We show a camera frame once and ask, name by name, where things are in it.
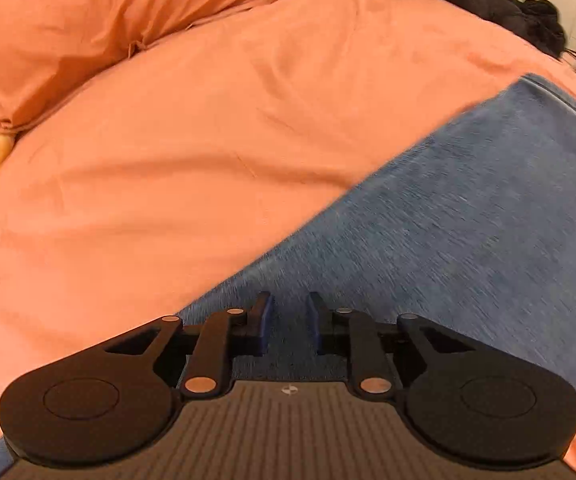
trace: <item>ribbed surface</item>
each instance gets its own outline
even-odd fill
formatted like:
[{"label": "ribbed surface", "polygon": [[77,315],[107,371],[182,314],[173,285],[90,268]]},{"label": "ribbed surface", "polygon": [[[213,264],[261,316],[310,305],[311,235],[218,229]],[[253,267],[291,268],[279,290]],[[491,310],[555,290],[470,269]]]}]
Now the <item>ribbed surface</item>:
[{"label": "ribbed surface", "polygon": [[521,472],[471,469],[435,455],[391,406],[343,383],[239,381],[228,396],[192,402],[154,446],[87,470],[15,465],[5,480],[572,480],[562,463]]}]

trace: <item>round joint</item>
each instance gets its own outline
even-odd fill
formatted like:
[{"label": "round joint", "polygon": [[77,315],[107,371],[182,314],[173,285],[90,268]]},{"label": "round joint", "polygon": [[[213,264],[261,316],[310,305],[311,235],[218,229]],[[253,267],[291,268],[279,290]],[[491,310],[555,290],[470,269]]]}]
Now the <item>round joint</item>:
[{"label": "round joint", "polygon": [[193,394],[207,394],[217,387],[217,382],[209,377],[193,377],[185,382],[185,389]]},{"label": "round joint", "polygon": [[291,396],[291,395],[295,395],[296,393],[299,392],[299,389],[294,386],[293,384],[288,384],[287,386],[284,386],[281,391],[286,394],[287,396]]},{"label": "round joint", "polygon": [[359,386],[369,394],[384,394],[392,388],[392,383],[381,377],[369,377],[362,380]]}]

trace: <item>orange pillow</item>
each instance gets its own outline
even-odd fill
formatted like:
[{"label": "orange pillow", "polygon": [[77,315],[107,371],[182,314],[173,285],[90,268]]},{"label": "orange pillow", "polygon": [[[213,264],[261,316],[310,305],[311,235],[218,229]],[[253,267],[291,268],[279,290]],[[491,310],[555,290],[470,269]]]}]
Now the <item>orange pillow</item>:
[{"label": "orange pillow", "polygon": [[0,0],[0,131],[33,126],[136,48],[261,1],[267,0]]}]

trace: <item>blue fabric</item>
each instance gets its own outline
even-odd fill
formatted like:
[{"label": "blue fabric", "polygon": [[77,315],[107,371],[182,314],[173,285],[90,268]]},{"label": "blue fabric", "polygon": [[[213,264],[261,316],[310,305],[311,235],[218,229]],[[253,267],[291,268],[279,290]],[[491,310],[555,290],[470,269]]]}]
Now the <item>blue fabric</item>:
[{"label": "blue fabric", "polygon": [[[202,322],[260,290],[276,298],[269,352],[236,359],[239,378],[344,376],[341,358],[314,353],[305,298],[317,290],[379,321],[415,312],[576,387],[576,101],[521,79],[180,315]],[[0,446],[0,465],[9,460]]]}]

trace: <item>orange bedsheet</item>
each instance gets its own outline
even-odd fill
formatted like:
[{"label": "orange bedsheet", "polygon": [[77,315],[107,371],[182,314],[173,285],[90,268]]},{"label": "orange bedsheet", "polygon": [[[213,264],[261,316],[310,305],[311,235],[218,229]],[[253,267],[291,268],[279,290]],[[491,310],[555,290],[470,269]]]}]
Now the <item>orange bedsheet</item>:
[{"label": "orange bedsheet", "polygon": [[526,72],[576,96],[441,0],[280,0],[97,76],[0,169],[0,393],[188,304]]}]

